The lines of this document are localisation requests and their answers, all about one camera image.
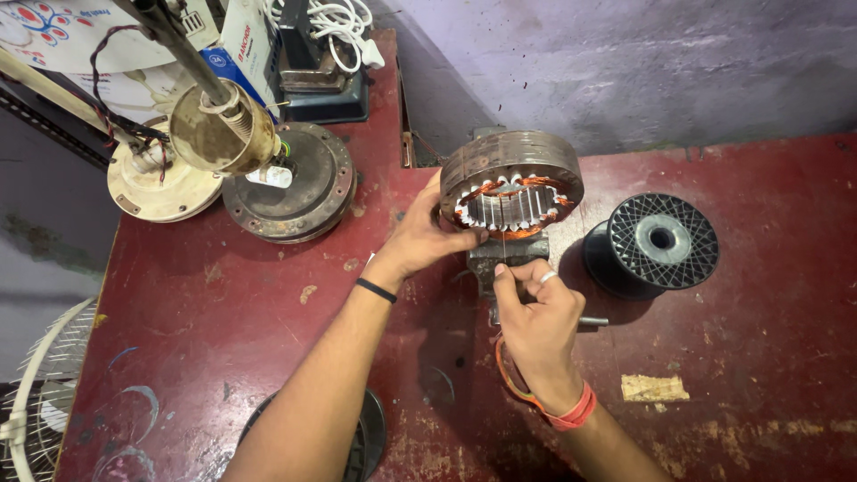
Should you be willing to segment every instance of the red thread bracelet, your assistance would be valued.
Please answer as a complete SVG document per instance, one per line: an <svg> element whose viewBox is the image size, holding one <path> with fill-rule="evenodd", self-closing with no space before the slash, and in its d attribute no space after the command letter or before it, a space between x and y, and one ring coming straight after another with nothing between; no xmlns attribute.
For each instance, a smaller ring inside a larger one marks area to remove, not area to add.
<svg viewBox="0 0 857 482"><path fill-rule="evenodd" d="M576 429L583 425L586 419L595 410L597 402L598 400L595 397L595 392L593 392L590 385L584 381L584 392L580 395L580 401L565 415L555 417L550 413L546 413L544 410L542 410L542 413L544 413L548 418L548 422L550 422L557 431L567 431L570 429Z"/></svg>

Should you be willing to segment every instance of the human arm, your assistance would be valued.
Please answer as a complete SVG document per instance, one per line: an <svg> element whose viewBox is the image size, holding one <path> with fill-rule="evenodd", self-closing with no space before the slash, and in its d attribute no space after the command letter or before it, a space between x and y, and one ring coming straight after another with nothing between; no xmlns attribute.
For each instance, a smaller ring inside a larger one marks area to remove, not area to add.
<svg viewBox="0 0 857 482"><path fill-rule="evenodd" d="M578 320L586 300L566 288L544 260L509 268L498 265L494 292L506 347L530 391L546 413L561 417L580 401L584 381L572 361ZM518 283L535 303L521 304ZM670 477L622 430L601 404L578 428L560 440L588 480L664 481Z"/></svg>
<svg viewBox="0 0 857 482"><path fill-rule="evenodd" d="M475 248L484 230L443 232L432 221L440 176L429 181L362 278L396 293L443 256ZM226 468L223 482L338 482L357 427L375 349L392 305L355 286L330 327L262 413Z"/></svg>

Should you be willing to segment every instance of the white capacitor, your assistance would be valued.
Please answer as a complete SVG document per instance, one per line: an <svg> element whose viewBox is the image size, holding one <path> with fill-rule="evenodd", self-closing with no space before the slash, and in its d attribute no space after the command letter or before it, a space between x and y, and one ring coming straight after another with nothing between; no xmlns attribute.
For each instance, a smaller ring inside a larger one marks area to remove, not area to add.
<svg viewBox="0 0 857 482"><path fill-rule="evenodd" d="M285 167L265 166L245 177L251 183L267 184L283 189L291 186L291 171Z"/></svg>

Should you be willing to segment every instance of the black wristband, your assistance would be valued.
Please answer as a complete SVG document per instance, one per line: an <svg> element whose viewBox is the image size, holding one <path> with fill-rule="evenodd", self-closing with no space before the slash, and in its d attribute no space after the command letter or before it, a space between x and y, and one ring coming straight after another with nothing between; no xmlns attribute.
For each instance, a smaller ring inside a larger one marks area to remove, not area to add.
<svg viewBox="0 0 857 482"><path fill-rule="evenodd" d="M362 287L370 290L371 292L373 292L376 295L384 298L385 300L389 301L390 303L396 303L396 300L398 299L398 298L396 298L396 295L392 294L391 292L385 290L384 288L382 288L380 286L374 285L374 284L364 280L363 278L357 278L357 285L362 286Z"/></svg>

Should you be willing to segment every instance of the black wire spool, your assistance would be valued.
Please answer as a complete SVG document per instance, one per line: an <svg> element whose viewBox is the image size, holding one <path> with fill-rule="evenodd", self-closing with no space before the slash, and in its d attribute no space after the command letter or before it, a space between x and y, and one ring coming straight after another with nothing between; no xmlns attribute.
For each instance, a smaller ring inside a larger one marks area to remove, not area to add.
<svg viewBox="0 0 857 482"><path fill-rule="evenodd" d="M271 404L277 392L269 395L258 408L253 411L241 436L238 445L250 432L250 427L262 415L268 405ZM381 454L384 452L384 444L387 443L387 422L384 420L384 407L378 396L370 389L363 394L363 408L360 409L360 419L357 421L357 429L354 438L351 439L351 448L348 453L348 461L345 464L342 482L364 482L372 475Z"/></svg>
<svg viewBox="0 0 857 482"><path fill-rule="evenodd" d="M629 197L584 238L584 264L613 295L653 299L707 280L720 259L711 223L689 202L668 194Z"/></svg>

